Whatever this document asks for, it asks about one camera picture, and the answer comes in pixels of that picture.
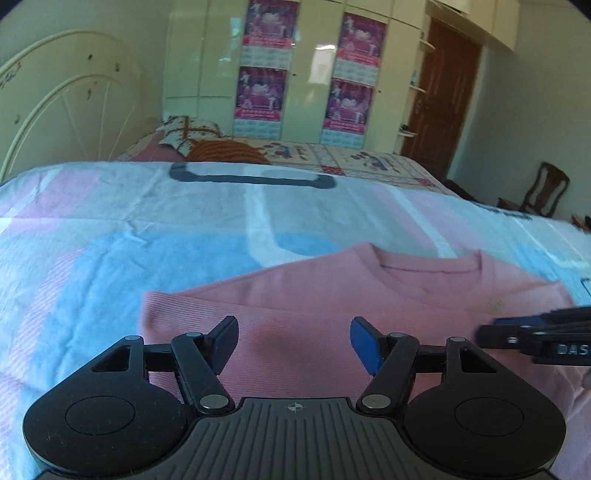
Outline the floral beige bed cover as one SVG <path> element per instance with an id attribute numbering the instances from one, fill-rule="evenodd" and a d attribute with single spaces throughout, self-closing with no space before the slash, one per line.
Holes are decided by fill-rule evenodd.
<path id="1" fill-rule="evenodd" d="M 160 146 L 162 134 L 150 134 L 129 147 L 119 156 L 122 161 L 186 161 L 183 155 L 169 147 Z M 392 186 L 427 190 L 453 195 L 416 161 L 391 153 L 376 153 L 314 143 L 266 141 L 263 139 L 235 140 L 256 148 L 270 161 L 270 165 L 311 170 L 335 176 L 370 180 Z"/>

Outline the cream glossy wardrobe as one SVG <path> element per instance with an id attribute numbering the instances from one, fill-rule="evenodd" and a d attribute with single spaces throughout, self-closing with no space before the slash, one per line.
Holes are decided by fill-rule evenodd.
<path id="1" fill-rule="evenodd" d="M 163 113 L 216 122 L 228 134 L 394 152 L 420 33 L 430 20 L 479 45 L 513 49 L 516 1 L 298 1 L 290 49 L 245 46 L 249 1 L 177 1 L 169 17 Z M 346 13 L 387 24 L 377 66 L 338 57 Z M 240 66 L 287 70 L 278 122 L 235 119 Z M 324 128 L 332 79 L 374 89 L 365 134 Z"/>

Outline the lower left magenta poster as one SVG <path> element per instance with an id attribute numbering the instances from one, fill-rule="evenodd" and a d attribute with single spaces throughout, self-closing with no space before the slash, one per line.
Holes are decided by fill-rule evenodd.
<path id="1" fill-rule="evenodd" d="M 287 70 L 240 66 L 235 119 L 278 122 L 287 90 Z"/>

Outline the patterned pastel bed sheet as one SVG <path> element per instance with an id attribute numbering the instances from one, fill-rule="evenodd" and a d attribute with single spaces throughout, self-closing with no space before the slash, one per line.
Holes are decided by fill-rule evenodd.
<path id="1" fill-rule="evenodd" d="M 562 283 L 569 308 L 590 302 L 588 235 L 427 190 L 172 162 L 66 163 L 4 182 L 2 477 L 36 477 L 22 434 L 26 410 L 117 340 L 143 338 L 144 296 L 179 264 L 246 257 L 270 268 L 363 243 L 426 258 L 483 252 Z"/>

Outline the upper right magenta poster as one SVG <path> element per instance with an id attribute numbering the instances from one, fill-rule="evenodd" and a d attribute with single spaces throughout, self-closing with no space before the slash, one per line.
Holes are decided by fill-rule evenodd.
<path id="1" fill-rule="evenodd" d="M 386 33 L 386 23 L 346 13 L 339 33 L 339 59 L 377 66 Z"/>

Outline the upper left magenta poster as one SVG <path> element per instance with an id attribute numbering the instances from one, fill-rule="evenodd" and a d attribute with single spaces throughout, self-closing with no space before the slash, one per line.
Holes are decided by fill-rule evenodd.
<path id="1" fill-rule="evenodd" d="M 300 3 L 297 1 L 249 1 L 242 44 L 271 49 L 290 49 Z"/>

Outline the cream round headboard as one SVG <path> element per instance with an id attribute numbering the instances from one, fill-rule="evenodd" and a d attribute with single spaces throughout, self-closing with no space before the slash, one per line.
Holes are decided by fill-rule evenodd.
<path id="1" fill-rule="evenodd" d="M 46 37 L 1 67 L 1 178 L 71 161 L 109 161 L 159 124 L 137 56 L 111 35 Z"/>

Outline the lower right magenta poster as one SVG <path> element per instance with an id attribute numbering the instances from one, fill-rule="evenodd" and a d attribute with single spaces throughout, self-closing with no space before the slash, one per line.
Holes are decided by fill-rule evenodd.
<path id="1" fill-rule="evenodd" d="M 373 93 L 368 85 L 332 79 L 324 128 L 365 134 Z"/>

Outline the dark wooden chair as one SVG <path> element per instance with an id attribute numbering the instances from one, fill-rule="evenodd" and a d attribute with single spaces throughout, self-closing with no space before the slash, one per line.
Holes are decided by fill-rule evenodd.
<path id="1" fill-rule="evenodd" d="M 499 198 L 497 207 L 509 211 L 552 218 L 557 206 L 570 185 L 566 173 L 549 162 L 542 162 L 533 185 L 520 203 Z"/>

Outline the pink long-sleeve sweater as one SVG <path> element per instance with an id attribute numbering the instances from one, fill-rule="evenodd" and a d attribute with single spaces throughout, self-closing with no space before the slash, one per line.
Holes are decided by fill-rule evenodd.
<path id="1" fill-rule="evenodd" d="M 442 345 L 496 318 L 572 305 L 562 283 L 483 252 L 426 258 L 363 243 L 270 268 L 185 261 L 145 294 L 140 325 L 147 342 L 166 343 L 235 316 L 238 345 L 221 375 L 232 397 L 354 399 L 370 378 L 349 343 L 353 318 Z"/>

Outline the magenta poster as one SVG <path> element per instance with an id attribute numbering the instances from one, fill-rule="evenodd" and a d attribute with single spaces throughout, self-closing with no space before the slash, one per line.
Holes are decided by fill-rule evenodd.
<path id="1" fill-rule="evenodd" d="M 373 93 L 368 85 L 332 79 L 324 128 L 365 134 Z"/>
<path id="2" fill-rule="evenodd" d="M 287 90 L 287 70 L 240 66 L 235 119 L 278 122 Z"/>
<path id="3" fill-rule="evenodd" d="M 249 1 L 242 44 L 271 49 L 290 49 L 300 3 L 297 1 Z"/>
<path id="4" fill-rule="evenodd" d="M 386 33 L 386 23 L 346 13 L 339 33 L 339 59 L 377 66 Z"/>

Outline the patterned pillow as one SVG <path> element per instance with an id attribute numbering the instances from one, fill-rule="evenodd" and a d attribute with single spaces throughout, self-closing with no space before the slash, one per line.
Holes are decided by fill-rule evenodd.
<path id="1" fill-rule="evenodd" d="M 171 116 L 161 127 L 163 137 L 160 146 L 169 147 L 187 157 L 195 143 L 224 137 L 221 127 L 214 121 L 190 116 Z"/>

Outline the corner open shelves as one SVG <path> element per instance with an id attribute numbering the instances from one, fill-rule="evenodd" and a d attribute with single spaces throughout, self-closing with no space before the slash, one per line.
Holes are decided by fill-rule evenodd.
<path id="1" fill-rule="evenodd" d="M 399 135 L 396 144 L 394 144 L 394 152 L 398 155 L 401 155 L 405 142 L 413 139 L 416 135 L 415 131 L 410 128 L 411 117 L 413 116 L 415 101 L 420 99 L 426 93 L 426 90 L 420 86 L 420 77 L 425 57 L 434 51 L 434 45 L 428 41 L 428 28 L 424 27 L 420 33 L 404 114 L 399 128 Z"/>

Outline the brown wooden door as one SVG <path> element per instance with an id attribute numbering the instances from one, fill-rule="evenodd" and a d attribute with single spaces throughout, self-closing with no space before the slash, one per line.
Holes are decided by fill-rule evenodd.
<path id="1" fill-rule="evenodd" d="M 435 178 L 447 177 L 477 78 L 482 47 L 440 20 L 432 20 L 402 154 Z"/>

